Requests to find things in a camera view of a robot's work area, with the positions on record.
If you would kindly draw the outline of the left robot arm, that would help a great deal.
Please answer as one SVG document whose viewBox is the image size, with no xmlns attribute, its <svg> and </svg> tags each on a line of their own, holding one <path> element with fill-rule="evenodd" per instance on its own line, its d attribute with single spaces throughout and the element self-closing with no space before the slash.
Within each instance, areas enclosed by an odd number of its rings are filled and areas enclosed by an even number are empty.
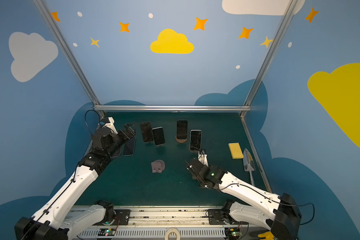
<svg viewBox="0 0 360 240">
<path fill-rule="evenodd" d="M 58 192 L 30 218 L 21 218 L 15 225 L 18 240 L 72 240 L 90 226 L 115 221 L 114 205 L 98 201 L 81 214 L 66 220 L 66 216 L 84 191 L 111 163 L 112 156 L 136 132 L 129 126 L 116 130 L 109 122 L 91 136 L 92 148 L 78 162 L 73 175 Z"/>
</svg>

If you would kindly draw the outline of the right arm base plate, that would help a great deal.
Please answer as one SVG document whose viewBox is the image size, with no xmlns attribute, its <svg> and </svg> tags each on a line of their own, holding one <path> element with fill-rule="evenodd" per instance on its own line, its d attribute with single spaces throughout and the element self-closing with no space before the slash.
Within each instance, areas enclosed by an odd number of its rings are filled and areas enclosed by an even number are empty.
<svg viewBox="0 0 360 240">
<path fill-rule="evenodd" d="M 239 222 L 235 221 L 228 213 L 221 209 L 209 209 L 206 216 L 210 225 L 238 225 Z"/>
</svg>

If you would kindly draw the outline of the light blue phone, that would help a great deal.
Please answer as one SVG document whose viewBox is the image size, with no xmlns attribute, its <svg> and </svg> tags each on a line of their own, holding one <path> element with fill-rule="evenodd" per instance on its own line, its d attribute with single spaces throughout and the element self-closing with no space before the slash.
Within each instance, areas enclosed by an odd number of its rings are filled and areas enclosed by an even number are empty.
<svg viewBox="0 0 360 240">
<path fill-rule="evenodd" d="M 124 144 L 123 156 L 132 156 L 135 152 L 136 138 L 133 137 Z"/>
</svg>

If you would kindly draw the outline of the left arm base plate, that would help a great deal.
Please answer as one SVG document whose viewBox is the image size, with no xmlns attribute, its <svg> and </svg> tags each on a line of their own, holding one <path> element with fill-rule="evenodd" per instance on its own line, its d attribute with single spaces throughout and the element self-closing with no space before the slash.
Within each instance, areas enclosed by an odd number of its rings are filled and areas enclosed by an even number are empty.
<svg viewBox="0 0 360 240">
<path fill-rule="evenodd" d="M 105 217 L 94 226 L 126 226 L 129 223 L 131 210 L 116 209 L 111 214 L 110 210 L 106 210 Z"/>
</svg>

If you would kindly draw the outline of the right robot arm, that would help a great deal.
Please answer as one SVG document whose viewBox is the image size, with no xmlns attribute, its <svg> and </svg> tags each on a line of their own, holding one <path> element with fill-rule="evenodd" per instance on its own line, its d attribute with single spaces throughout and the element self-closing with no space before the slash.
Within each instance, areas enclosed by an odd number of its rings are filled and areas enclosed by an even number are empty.
<svg viewBox="0 0 360 240">
<path fill-rule="evenodd" d="M 236 222 L 263 227 L 278 240 L 298 238 L 302 213 L 291 195 L 263 191 L 217 166 L 206 166 L 196 158 L 187 164 L 187 170 L 201 187 L 229 194 L 248 204 L 228 204 L 228 215 Z"/>
</svg>

